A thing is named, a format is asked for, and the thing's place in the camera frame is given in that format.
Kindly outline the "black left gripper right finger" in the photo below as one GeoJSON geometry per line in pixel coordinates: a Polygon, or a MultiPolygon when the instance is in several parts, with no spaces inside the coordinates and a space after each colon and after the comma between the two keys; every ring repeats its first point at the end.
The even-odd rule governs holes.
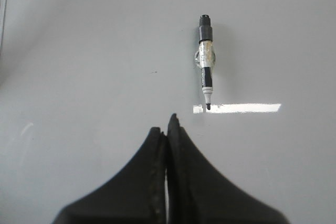
{"type": "Polygon", "coordinates": [[[176,114],[167,127],[169,223],[288,223],[277,209],[223,176],[193,143],[176,114]]]}

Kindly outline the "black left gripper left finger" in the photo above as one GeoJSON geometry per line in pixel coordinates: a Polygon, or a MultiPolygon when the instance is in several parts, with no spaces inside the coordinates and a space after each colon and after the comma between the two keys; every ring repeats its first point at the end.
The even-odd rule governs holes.
{"type": "Polygon", "coordinates": [[[165,223],[167,138],[150,129],[131,160],[113,178],[64,207],[54,223],[165,223]]]}

